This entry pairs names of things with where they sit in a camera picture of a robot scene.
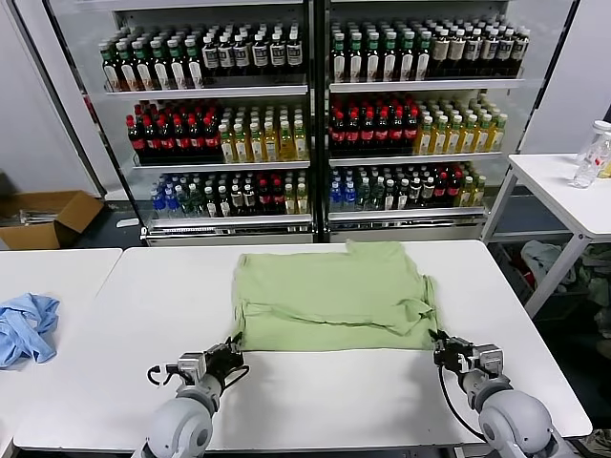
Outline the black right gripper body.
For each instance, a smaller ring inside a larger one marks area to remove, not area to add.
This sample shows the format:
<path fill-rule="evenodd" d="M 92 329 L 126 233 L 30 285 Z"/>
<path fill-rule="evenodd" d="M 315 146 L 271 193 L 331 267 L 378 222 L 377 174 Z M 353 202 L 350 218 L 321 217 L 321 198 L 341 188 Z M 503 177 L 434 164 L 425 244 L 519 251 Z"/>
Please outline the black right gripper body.
<path fill-rule="evenodd" d="M 473 343 L 458 339 L 458 343 L 442 343 L 440 351 L 433 352 L 433 362 L 456 375 L 465 374 L 473 368 L 470 358 L 474 353 Z"/>

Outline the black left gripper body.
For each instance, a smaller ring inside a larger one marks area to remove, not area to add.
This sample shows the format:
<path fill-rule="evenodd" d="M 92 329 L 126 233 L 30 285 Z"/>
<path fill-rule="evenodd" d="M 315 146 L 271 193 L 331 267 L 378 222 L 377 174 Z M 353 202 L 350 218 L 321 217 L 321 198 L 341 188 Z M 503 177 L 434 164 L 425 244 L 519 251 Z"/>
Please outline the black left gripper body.
<path fill-rule="evenodd" d="M 234 372 L 247 370 L 248 365 L 240 359 L 236 351 L 223 351 L 223 343 L 217 343 L 205 352 L 206 372 L 219 382 L 225 382 Z"/>

